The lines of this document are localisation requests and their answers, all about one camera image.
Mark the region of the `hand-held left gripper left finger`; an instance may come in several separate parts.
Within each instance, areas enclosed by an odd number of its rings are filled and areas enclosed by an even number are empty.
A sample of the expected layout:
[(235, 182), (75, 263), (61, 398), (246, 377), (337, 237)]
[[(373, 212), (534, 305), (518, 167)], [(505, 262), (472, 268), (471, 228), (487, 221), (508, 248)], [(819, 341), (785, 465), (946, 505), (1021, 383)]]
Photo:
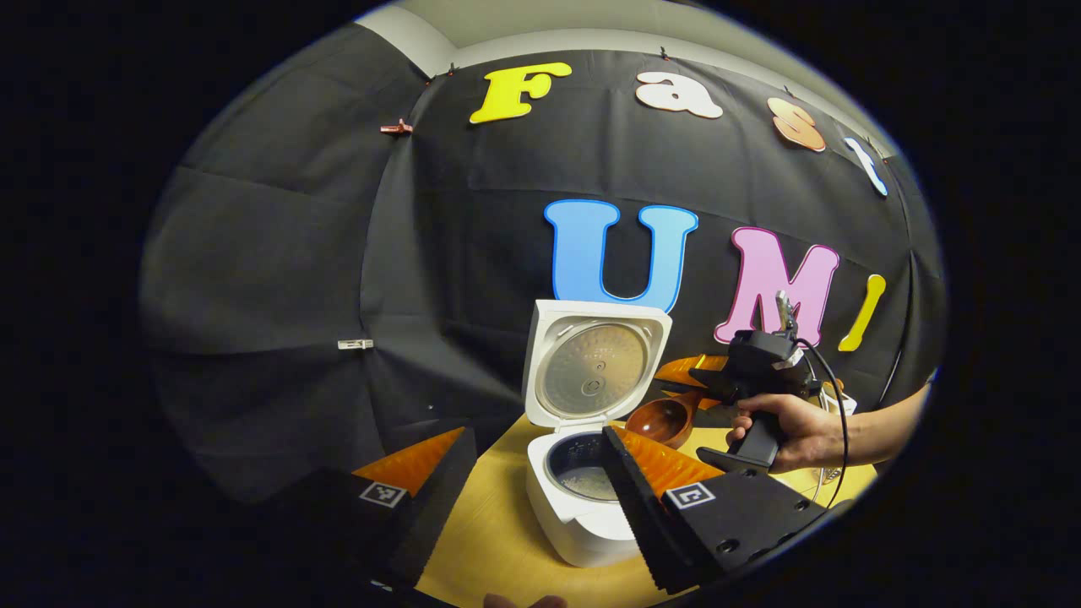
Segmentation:
[(475, 462), (473, 429), (457, 427), (353, 472), (316, 470), (268, 507), (326, 565), (413, 589)]

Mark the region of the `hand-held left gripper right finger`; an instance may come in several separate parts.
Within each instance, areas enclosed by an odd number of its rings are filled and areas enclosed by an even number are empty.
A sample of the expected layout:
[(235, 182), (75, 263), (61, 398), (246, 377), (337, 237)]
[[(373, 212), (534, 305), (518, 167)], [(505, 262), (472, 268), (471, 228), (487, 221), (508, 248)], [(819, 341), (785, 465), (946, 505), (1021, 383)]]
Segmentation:
[(740, 576), (828, 508), (756, 470), (722, 472), (610, 425), (600, 458), (656, 589), (676, 595)]

